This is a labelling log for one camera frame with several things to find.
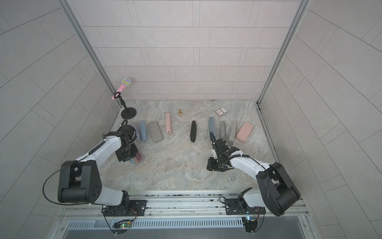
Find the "purple fabric glasses case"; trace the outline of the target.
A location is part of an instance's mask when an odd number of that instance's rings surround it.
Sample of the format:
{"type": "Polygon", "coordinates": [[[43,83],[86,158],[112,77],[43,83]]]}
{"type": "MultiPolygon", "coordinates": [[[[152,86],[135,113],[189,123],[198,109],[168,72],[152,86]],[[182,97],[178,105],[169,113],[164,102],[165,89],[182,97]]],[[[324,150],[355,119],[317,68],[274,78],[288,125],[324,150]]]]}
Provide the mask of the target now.
{"type": "Polygon", "coordinates": [[[135,129],[135,133],[136,133],[136,141],[137,141],[137,142],[140,142],[140,141],[141,141],[141,138],[140,138],[140,132],[139,132],[138,127],[136,126],[136,124],[135,124],[134,122],[131,122],[130,125],[135,129]]]}

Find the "tan blue glasses case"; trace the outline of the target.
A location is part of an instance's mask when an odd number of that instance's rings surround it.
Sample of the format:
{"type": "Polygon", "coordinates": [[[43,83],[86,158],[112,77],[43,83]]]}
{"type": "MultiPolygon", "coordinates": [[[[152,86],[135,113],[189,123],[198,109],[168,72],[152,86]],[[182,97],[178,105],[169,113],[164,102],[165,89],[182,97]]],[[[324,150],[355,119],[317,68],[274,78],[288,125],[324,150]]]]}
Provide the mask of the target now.
{"type": "Polygon", "coordinates": [[[141,141],[147,141],[147,126],[144,120],[141,121],[141,141]]]}

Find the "blue case pink glasses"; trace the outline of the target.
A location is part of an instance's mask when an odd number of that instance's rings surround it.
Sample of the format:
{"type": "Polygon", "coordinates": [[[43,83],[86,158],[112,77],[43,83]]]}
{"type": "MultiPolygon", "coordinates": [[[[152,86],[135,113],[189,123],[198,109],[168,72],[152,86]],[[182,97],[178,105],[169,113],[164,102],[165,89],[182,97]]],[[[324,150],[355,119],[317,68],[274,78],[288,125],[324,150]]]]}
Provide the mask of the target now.
{"type": "Polygon", "coordinates": [[[144,156],[140,152],[137,152],[136,155],[130,159],[130,162],[136,165],[142,162],[143,160],[144,160],[144,156]]]}

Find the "beige glasses case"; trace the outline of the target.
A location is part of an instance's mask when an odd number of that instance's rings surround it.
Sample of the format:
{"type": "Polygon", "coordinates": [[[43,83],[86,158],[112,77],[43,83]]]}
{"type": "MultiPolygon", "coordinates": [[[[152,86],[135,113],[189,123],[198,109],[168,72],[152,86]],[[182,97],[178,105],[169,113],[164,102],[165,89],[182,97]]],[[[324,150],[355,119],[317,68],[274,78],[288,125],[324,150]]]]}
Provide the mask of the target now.
{"type": "Polygon", "coordinates": [[[220,138],[223,141],[226,141],[226,123],[223,120],[221,121],[221,124],[220,124],[220,138]]]}

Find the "black tan case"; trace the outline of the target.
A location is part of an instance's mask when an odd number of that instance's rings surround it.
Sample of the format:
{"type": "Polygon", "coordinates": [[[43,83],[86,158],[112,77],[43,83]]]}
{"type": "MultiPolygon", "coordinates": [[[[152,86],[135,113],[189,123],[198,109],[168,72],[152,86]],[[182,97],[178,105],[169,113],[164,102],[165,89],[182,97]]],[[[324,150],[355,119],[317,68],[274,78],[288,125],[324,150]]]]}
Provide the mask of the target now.
{"type": "Polygon", "coordinates": [[[192,126],[191,126],[191,132],[190,132],[190,140],[191,142],[195,142],[197,137],[197,123],[196,121],[192,121],[192,126]]]}

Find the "pink grey case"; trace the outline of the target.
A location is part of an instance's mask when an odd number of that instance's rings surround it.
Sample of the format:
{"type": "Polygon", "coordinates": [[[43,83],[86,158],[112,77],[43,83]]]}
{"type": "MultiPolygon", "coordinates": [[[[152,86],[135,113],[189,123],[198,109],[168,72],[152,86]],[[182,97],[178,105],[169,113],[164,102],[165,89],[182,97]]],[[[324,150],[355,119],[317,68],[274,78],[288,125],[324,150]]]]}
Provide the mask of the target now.
{"type": "Polygon", "coordinates": [[[172,120],[170,113],[166,113],[166,132],[168,135],[172,135],[172,120]]]}

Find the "teal folding glasses case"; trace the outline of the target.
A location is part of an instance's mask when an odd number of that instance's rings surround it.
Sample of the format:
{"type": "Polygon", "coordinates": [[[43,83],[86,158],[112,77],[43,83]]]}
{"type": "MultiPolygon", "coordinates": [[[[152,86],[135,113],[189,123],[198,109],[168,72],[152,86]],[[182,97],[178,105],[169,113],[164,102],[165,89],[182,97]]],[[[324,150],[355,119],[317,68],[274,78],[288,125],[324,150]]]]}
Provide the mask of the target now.
{"type": "Polygon", "coordinates": [[[236,137],[236,131],[237,131],[237,121],[234,121],[232,123],[230,135],[229,135],[229,138],[228,138],[228,143],[230,145],[234,144],[234,140],[235,140],[235,137],[236,137]]]}

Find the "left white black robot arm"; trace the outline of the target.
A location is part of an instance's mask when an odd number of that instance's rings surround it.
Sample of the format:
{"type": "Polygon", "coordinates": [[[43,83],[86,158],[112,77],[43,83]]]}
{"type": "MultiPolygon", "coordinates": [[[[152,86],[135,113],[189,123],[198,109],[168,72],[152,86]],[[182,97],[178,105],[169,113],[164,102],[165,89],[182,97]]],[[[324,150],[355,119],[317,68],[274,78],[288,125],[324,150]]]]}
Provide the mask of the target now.
{"type": "Polygon", "coordinates": [[[134,144],[136,129],[123,120],[116,131],[102,135],[103,139],[89,152],[76,160],[66,161],[55,173],[59,173],[58,202],[50,200],[42,187],[44,198],[57,205],[96,204],[105,206],[124,206],[129,204],[128,193],[103,187],[99,168],[115,154],[120,162],[130,161],[138,154],[134,144]]]}

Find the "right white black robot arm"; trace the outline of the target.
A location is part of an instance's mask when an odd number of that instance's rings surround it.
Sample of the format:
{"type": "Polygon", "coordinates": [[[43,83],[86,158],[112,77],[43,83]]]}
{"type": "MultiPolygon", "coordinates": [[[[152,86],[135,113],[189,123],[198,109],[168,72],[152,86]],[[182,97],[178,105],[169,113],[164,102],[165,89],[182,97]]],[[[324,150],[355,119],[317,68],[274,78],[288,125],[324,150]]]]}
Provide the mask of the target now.
{"type": "Polygon", "coordinates": [[[300,199],[300,193],[285,168],[278,162],[273,164],[255,160],[239,148],[226,145],[210,132],[213,156],[208,159],[207,170],[226,172],[239,169],[256,179],[259,190],[247,188],[235,200],[225,199],[226,208],[233,214],[262,214],[263,208],[275,216],[281,216],[300,199]]]}

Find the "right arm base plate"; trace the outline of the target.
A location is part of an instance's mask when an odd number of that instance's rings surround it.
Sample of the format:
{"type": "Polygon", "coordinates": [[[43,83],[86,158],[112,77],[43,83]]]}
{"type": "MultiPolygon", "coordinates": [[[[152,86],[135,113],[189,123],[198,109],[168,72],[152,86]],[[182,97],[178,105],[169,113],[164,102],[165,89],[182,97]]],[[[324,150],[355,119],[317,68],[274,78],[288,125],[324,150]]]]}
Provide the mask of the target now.
{"type": "Polygon", "coordinates": [[[220,197],[220,202],[224,204],[227,215],[265,215],[266,209],[264,207],[249,207],[246,206],[243,200],[227,199],[220,197]]]}

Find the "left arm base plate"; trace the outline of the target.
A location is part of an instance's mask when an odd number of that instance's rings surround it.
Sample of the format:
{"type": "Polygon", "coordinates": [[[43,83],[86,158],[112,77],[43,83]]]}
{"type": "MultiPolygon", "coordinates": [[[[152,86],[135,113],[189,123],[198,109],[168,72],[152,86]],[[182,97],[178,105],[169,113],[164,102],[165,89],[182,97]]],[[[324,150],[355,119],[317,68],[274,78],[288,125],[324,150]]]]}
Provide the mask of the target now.
{"type": "Polygon", "coordinates": [[[104,207],[101,213],[105,217],[144,216],[146,205],[147,200],[122,201],[121,205],[104,207]]]}

